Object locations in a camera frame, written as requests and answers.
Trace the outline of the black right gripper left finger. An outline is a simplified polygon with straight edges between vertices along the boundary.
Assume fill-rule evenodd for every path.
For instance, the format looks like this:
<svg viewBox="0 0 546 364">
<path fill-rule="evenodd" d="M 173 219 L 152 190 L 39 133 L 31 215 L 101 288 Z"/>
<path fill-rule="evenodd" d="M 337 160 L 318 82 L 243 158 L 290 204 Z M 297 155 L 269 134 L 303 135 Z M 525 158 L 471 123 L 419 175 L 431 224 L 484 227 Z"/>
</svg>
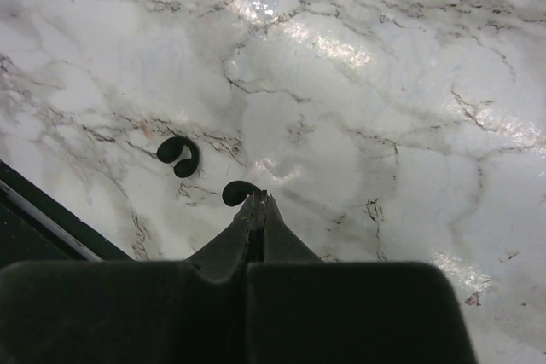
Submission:
<svg viewBox="0 0 546 364">
<path fill-rule="evenodd" d="M 242 363 L 260 194 L 183 261 L 25 261 L 1 273 L 4 363 Z"/>
</svg>

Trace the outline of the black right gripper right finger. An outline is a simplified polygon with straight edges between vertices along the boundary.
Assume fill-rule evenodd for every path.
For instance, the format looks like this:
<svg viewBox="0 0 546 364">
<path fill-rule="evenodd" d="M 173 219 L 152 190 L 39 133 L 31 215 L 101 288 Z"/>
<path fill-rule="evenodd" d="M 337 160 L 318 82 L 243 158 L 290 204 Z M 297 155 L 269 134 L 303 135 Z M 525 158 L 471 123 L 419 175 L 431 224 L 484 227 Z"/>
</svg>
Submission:
<svg viewBox="0 0 546 364">
<path fill-rule="evenodd" d="M 249 363 L 474 363 L 455 292 L 427 263 L 326 263 L 253 191 Z"/>
</svg>

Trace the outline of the black clip-on earbud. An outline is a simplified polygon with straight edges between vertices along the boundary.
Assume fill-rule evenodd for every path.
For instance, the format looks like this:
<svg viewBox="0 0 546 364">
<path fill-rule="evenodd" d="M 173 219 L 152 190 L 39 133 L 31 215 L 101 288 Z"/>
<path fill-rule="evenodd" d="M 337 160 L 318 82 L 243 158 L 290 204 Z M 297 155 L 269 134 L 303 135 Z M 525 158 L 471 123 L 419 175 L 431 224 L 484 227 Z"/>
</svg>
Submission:
<svg viewBox="0 0 546 364">
<path fill-rule="evenodd" d="M 177 162 L 173 171 L 179 178 L 192 176 L 200 164 L 200 149 L 185 136 L 172 136 L 166 139 L 158 147 L 156 155 L 162 163 Z"/>
<path fill-rule="evenodd" d="M 259 193 L 260 188 L 246 181 L 229 182 L 223 189 L 222 200 L 230 207 L 242 204 L 248 196 Z"/>
</svg>

